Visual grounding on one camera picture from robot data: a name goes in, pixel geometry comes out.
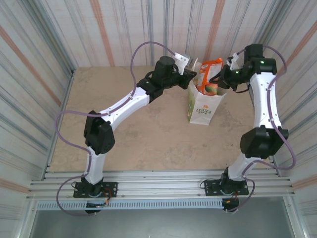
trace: white paper bag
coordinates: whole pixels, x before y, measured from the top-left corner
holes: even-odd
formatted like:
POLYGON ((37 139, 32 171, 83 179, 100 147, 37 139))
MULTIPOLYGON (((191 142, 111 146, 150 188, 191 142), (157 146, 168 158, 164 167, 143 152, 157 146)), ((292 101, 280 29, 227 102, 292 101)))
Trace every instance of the white paper bag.
POLYGON ((225 95, 224 90, 221 88, 218 88, 218 95, 204 95, 197 90, 193 81, 191 81, 188 86, 187 116, 189 123, 209 125, 225 95))

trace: perforated metal strip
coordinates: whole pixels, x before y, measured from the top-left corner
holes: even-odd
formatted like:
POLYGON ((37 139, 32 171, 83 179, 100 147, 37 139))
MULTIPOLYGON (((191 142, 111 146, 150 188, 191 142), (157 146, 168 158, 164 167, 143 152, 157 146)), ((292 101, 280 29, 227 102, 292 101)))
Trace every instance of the perforated metal strip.
MULTIPOLYGON (((61 201, 65 210, 95 210, 87 208, 87 201, 61 201)), ((103 210, 127 209, 175 209, 175 208, 217 208, 222 209, 221 198, 204 199, 148 199, 148 200, 110 200, 108 206, 99 207, 103 210)), ((40 201, 37 210, 59 210, 55 201, 40 201)))

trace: beige floor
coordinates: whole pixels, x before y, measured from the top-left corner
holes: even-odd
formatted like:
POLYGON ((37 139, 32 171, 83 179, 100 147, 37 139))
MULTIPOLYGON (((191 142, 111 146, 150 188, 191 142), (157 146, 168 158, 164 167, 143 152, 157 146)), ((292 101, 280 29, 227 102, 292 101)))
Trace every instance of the beige floor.
MULTIPOLYGON (((137 79, 152 67, 134 67, 137 79)), ((128 67, 79 68, 67 110, 99 112, 132 89, 128 67)), ((86 118, 65 115, 61 133, 85 146, 86 118)), ((252 128, 253 108, 248 93, 230 91, 209 126, 187 121, 187 90, 174 87, 127 118, 114 132, 116 144, 104 170, 220 169, 238 156, 240 137, 252 128)), ((52 171, 83 171, 86 152, 57 141, 52 171)))

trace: black mounting plate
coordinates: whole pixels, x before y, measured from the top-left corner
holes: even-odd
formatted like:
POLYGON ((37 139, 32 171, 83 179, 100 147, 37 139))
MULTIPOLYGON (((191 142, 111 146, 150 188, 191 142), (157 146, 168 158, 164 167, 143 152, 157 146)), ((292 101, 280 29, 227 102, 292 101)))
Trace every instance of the black mounting plate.
MULTIPOLYGON (((221 192, 221 179, 216 179, 216 180, 207 180, 204 182, 205 185, 205 194, 206 196, 224 196, 224 192, 221 192)), ((249 190, 247 186, 247 182, 241 181, 240 183, 241 186, 237 187, 234 185, 227 185, 227 191, 226 193, 228 195, 233 195, 236 191, 238 191, 238 196, 239 195, 248 195, 249 190)))
MULTIPOLYGON (((111 190, 111 196, 109 195, 109 190, 105 189, 105 192, 108 197, 117 197, 118 191, 118 183, 117 182, 102 182, 102 188, 109 188, 111 190)), ((74 195, 75 198, 92 198, 87 190, 86 186, 82 182, 77 182, 75 184, 74 195)), ((97 197, 104 197, 106 198, 103 192, 100 192, 97 197)))

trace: orange stripe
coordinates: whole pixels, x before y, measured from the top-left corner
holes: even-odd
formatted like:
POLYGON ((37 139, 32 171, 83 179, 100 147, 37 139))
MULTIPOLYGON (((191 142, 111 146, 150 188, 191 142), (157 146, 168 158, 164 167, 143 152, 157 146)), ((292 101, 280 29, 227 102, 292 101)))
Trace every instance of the orange stripe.
MULTIPOLYGON (((315 23, 312 25, 312 27, 309 29, 309 31, 305 34, 305 36, 302 38, 300 43, 297 45, 291 56, 288 58, 286 61, 287 66, 294 60, 294 58, 300 53, 300 51, 304 48, 304 46, 307 44, 307 42, 311 39, 311 37, 314 35, 314 33, 317 30, 317 20, 315 23)), ((282 67, 279 71, 278 74, 280 74, 284 68, 282 67)))
POLYGON ((14 182, 11 182, 11 181, 8 181, 8 180, 2 179, 2 178, 0 178, 0 187, 6 188, 9 190, 13 190, 13 191, 17 191, 17 192, 23 192, 23 193, 29 192, 28 187, 18 185, 14 182))
POLYGON ((96 18, 98 26, 99 26, 99 30, 100 30, 101 37, 102 37, 102 40, 104 43, 106 54, 107 54, 108 59, 109 59, 110 66, 114 66, 114 59, 113 59, 113 55, 112 55, 112 51, 111 51, 109 38, 108 38, 106 28, 104 25, 103 14, 101 12, 99 1, 98 0, 90 0, 90 4, 91 4, 95 18, 96 18))
POLYGON ((293 189, 298 190, 300 188, 304 188, 315 184, 317 184, 317 175, 310 176, 309 178, 293 183, 293 189))
POLYGON ((217 0, 216 7, 215 7, 215 10, 213 13, 212 20, 211 20, 210 29, 209 29, 209 35, 208 35, 207 46, 206 46, 206 50, 205 50, 204 61, 209 60, 209 57, 211 55, 212 47, 213 47, 214 41, 216 39, 216 34, 217 34, 218 27, 219 27, 220 20, 221 20, 221 15, 222 15, 224 3, 225 3, 225 0, 217 0))
POLYGON ((48 92, 48 94, 53 98, 53 100, 60 106, 60 100, 54 94, 54 92, 49 88, 46 82, 42 79, 40 74, 36 71, 33 65, 29 62, 29 60, 25 57, 25 55, 19 50, 17 45, 13 42, 13 40, 9 37, 7 32, 0 26, 0 34, 4 41, 10 46, 10 48, 15 52, 15 54, 20 58, 23 64, 28 68, 28 70, 33 74, 33 76, 39 81, 39 83, 44 87, 44 89, 48 92))

